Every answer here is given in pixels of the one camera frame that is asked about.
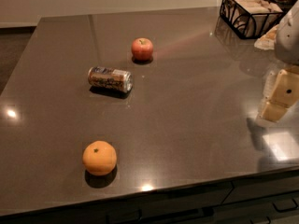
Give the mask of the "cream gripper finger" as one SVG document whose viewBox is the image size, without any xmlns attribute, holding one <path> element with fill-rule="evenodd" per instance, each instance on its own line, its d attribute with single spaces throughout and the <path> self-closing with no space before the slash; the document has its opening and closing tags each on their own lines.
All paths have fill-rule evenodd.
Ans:
<svg viewBox="0 0 299 224">
<path fill-rule="evenodd" d="M 264 86 L 260 118 L 277 122 L 299 100 L 299 69 L 270 72 Z"/>
<path fill-rule="evenodd" d="M 254 47 L 256 49 L 270 50 L 274 48 L 278 27 L 275 25 L 267 33 L 258 38 Z"/>
</svg>

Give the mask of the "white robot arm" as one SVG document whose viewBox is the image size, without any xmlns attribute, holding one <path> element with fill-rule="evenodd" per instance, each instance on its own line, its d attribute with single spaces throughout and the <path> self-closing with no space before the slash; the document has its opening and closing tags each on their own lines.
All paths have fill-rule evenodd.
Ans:
<svg viewBox="0 0 299 224">
<path fill-rule="evenodd" d="M 265 81 L 256 122 L 266 127 L 281 120 L 299 100 L 299 1 L 278 25 L 274 52 L 286 67 L 271 71 Z"/>
</svg>

